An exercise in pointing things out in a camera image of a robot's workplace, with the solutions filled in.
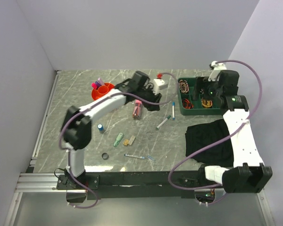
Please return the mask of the blue capped white marker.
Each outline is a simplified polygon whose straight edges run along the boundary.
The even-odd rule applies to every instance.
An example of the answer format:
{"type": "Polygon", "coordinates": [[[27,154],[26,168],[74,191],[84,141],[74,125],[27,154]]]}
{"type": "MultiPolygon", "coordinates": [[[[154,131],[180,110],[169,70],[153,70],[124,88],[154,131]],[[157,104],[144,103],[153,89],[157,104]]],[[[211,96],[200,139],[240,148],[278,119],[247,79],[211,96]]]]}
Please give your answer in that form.
{"type": "Polygon", "coordinates": [[[172,102],[172,119],[175,120],[175,102],[172,102]]]}

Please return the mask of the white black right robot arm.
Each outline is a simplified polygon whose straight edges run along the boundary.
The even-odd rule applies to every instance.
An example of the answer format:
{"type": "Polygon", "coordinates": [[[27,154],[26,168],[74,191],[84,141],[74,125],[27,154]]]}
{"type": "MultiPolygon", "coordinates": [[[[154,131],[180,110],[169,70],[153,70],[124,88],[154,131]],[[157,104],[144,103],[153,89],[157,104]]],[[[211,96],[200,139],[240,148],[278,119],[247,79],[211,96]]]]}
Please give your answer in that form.
{"type": "Polygon", "coordinates": [[[237,71],[214,69],[203,81],[204,96],[220,108],[231,135],[233,168],[206,166],[197,181],[201,187],[216,182],[227,193],[259,193],[273,172],[271,167],[264,165],[257,150],[246,97],[238,95],[238,80],[237,71]]]}

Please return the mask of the green capped white marker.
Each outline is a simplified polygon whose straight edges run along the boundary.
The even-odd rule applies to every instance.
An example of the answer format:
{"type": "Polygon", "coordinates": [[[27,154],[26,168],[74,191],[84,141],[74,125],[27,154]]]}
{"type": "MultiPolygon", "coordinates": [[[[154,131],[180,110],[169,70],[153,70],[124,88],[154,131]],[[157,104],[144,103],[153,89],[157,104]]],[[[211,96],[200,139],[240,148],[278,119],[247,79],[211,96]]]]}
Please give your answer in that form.
{"type": "Polygon", "coordinates": [[[156,129],[160,129],[161,126],[164,125],[170,118],[171,118],[171,115],[167,116],[167,117],[156,127],[156,129]]]}

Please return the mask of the light purple highlighter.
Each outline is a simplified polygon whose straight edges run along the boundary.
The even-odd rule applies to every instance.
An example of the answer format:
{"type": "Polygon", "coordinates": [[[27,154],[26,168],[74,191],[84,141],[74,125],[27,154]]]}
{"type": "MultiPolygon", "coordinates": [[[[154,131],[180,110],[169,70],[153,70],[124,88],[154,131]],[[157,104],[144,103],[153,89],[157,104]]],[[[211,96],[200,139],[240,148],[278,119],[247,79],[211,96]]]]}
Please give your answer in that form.
{"type": "Polygon", "coordinates": [[[98,78],[98,79],[97,79],[97,82],[98,82],[100,85],[102,85],[102,86],[105,85],[104,81],[103,81],[101,78],[98,78]]]}

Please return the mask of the pink capped black highlighter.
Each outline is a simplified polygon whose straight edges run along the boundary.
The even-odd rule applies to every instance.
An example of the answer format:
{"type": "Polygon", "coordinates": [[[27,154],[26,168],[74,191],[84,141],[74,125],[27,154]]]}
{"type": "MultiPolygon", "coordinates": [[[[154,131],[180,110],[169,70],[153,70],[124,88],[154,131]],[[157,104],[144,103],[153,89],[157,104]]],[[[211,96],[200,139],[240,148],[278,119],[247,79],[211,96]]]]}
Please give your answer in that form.
{"type": "Polygon", "coordinates": [[[97,89],[97,88],[98,88],[98,86],[97,86],[96,83],[92,83],[92,87],[93,87],[94,89],[97,89]]]}

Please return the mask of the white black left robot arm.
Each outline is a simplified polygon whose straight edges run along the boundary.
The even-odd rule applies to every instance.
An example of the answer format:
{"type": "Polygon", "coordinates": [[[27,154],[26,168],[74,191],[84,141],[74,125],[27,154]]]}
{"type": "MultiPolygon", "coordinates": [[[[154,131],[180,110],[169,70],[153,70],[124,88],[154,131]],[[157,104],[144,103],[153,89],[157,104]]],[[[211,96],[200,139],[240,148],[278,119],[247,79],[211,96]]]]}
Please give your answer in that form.
{"type": "Polygon", "coordinates": [[[114,86],[107,94],[90,104],[68,108],[59,135],[58,145],[67,153],[68,183],[80,189],[85,183],[84,151],[92,139],[93,124],[109,112],[134,100],[140,100],[148,111],[159,111],[161,90],[168,87],[164,73],[151,80],[141,71],[114,86]]]}

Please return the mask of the blue white pen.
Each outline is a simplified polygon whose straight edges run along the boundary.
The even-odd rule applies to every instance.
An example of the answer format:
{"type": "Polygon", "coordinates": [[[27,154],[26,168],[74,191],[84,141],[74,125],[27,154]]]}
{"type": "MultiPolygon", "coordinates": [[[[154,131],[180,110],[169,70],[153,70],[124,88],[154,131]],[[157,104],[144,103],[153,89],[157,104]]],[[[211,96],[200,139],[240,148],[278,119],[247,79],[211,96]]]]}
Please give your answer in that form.
{"type": "Polygon", "coordinates": [[[137,159],[146,159],[144,156],[137,156],[137,155],[130,155],[130,154],[124,154],[125,157],[130,158],[137,158],[137,159]]]}

